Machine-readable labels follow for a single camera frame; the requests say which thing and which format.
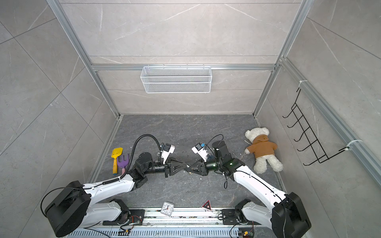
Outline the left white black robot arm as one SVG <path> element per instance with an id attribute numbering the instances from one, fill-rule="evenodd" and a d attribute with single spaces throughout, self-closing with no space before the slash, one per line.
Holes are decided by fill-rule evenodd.
<path id="1" fill-rule="evenodd" d="M 158 164 L 150 153 L 144 152 L 132 169 L 121 176 L 86 184 L 76 180 L 62 187 L 43 214 L 58 238 L 69 235 L 80 226 L 98 222 L 123 224 L 129 212 L 127 206 L 117 199 L 109 203 L 103 203 L 103 200 L 142 187 L 148 180 L 147 174 L 164 173 L 168 177 L 187 167 L 186 163 L 174 158 Z"/>

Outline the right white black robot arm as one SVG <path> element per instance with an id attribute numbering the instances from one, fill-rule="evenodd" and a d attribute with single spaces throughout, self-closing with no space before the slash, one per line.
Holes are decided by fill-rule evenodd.
<path id="1" fill-rule="evenodd" d="M 231 179 L 242 185 L 263 203 L 260 206 L 248 199 L 241 201 L 235 207 L 239 223 L 259 223 L 270 228 L 278 238 L 301 238 L 312 227 L 297 194 L 287 194 L 264 181 L 243 161 L 232 157 L 223 140 L 213 143 L 212 147 L 213 152 L 208 153 L 206 144 L 196 144 L 192 151 L 201 159 L 186 171 L 201 176 L 219 171 L 226 180 Z"/>

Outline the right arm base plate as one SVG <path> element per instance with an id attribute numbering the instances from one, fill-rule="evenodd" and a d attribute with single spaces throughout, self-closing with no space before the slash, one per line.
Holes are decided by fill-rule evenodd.
<path id="1" fill-rule="evenodd" d="M 222 221 L 224 225 L 260 225 L 258 222 L 246 219 L 240 209 L 223 209 L 217 215 L 217 219 Z"/>

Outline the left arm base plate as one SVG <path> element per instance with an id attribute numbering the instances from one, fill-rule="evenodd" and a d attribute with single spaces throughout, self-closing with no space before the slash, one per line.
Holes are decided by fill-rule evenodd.
<path id="1" fill-rule="evenodd" d="M 115 221 L 104 221 L 103 226 L 141 225 L 145 216 L 144 209 L 123 211 Z"/>

